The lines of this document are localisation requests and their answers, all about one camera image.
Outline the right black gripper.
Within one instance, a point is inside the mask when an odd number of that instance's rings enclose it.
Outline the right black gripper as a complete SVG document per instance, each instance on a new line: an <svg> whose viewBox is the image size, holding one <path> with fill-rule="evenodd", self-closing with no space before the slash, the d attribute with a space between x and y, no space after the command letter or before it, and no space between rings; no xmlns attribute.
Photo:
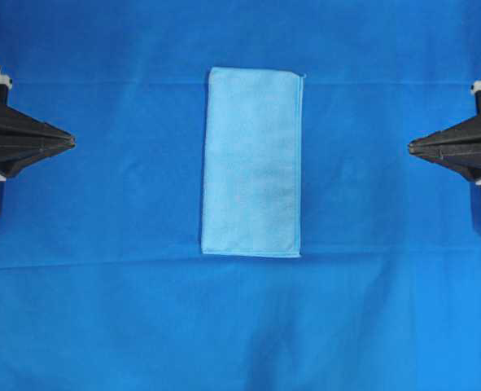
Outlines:
<svg viewBox="0 0 481 391"><path fill-rule="evenodd" d="M478 103L481 81L474 83L472 92ZM414 139L409 143L409 153L460 174L468 182L475 182L481 190L481 145L440 146L477 142L481 142L481 113L446 130Z"/></svg>

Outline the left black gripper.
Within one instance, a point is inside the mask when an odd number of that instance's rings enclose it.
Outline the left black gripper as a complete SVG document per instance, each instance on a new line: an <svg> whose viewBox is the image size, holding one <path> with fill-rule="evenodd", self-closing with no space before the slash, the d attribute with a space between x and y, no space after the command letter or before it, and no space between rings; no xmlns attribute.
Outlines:
<svg viewBox="0 0 481 391"><path fill-rule="evenodd" d="M12 80L1 73L0 104L6 105ZM53 138L58 140L0 140L0 214L5 182L21 170L45 158L57 156L75 147L75 138L66 131L48 123L25 116L10 108L0 111L0 134Z"/></svg>

